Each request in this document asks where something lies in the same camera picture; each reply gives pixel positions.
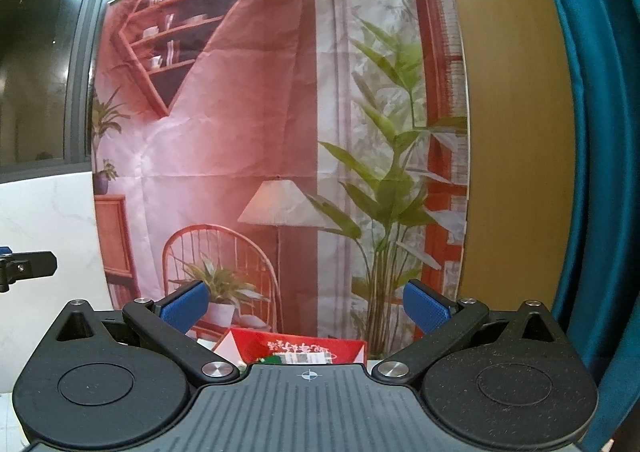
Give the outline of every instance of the crosshair mark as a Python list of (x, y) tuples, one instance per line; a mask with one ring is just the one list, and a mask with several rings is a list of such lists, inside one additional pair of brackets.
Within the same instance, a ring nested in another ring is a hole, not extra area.
[(299, 374), (298, 376), (302, 376), (303, 379), (310, 382), (311, 380), (316, 379), (318, 376), (322, 376), (322, 374), (318, 374), (317, 372), (314, 372), (311, 369), (309, 369), (308, 371), (305, 371), (302, 374)]

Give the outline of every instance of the floor lamp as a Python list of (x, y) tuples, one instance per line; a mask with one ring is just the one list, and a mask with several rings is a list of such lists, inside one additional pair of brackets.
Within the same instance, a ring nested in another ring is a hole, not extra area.
[(302, 190), (289, 179), (263, 181), (244, 208), (239, 223), (276, 227), (276, 279), (278, 282), (278, 312), (280, 331), (284, 332), (282, 296), (280, 295), (280, 227), (306, 226), (324, 228), (327, 220), (314, 208)]

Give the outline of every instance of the printed backdrop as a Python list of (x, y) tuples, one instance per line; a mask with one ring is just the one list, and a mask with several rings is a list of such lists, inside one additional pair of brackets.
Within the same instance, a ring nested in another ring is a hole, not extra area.
[(194, 328), (358, 338), (455, 298), (468, 180), (453, 0), (118, 0), (95, 72), (94, 187), (114, 306), (209, 286)]

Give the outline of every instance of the blue gripper pad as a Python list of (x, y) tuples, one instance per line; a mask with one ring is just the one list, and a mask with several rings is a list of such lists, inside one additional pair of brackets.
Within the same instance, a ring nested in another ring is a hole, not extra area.
[(171, 327), (186, 333), (207, 312), (207, 307), (209, 307), (209, 290), (204, 283), (200, 283), (163, 306), (159, 316), (160, 320)]
[(449, 307), (440, 304), (436, 299), (426, 294), (413, 281), (409, 281), (404, 286), (402, 306), (407, 316), (425, 334), (430, 333), (451, 318)]

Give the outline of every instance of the teal curtain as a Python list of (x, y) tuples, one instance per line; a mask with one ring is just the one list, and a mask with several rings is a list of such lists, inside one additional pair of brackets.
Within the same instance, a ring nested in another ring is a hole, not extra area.
[(597, 452), (640, 396), (638, 0), (555, 1), (574, 92), (576, 167), (553, 313), (598, 382), (582, 442)]

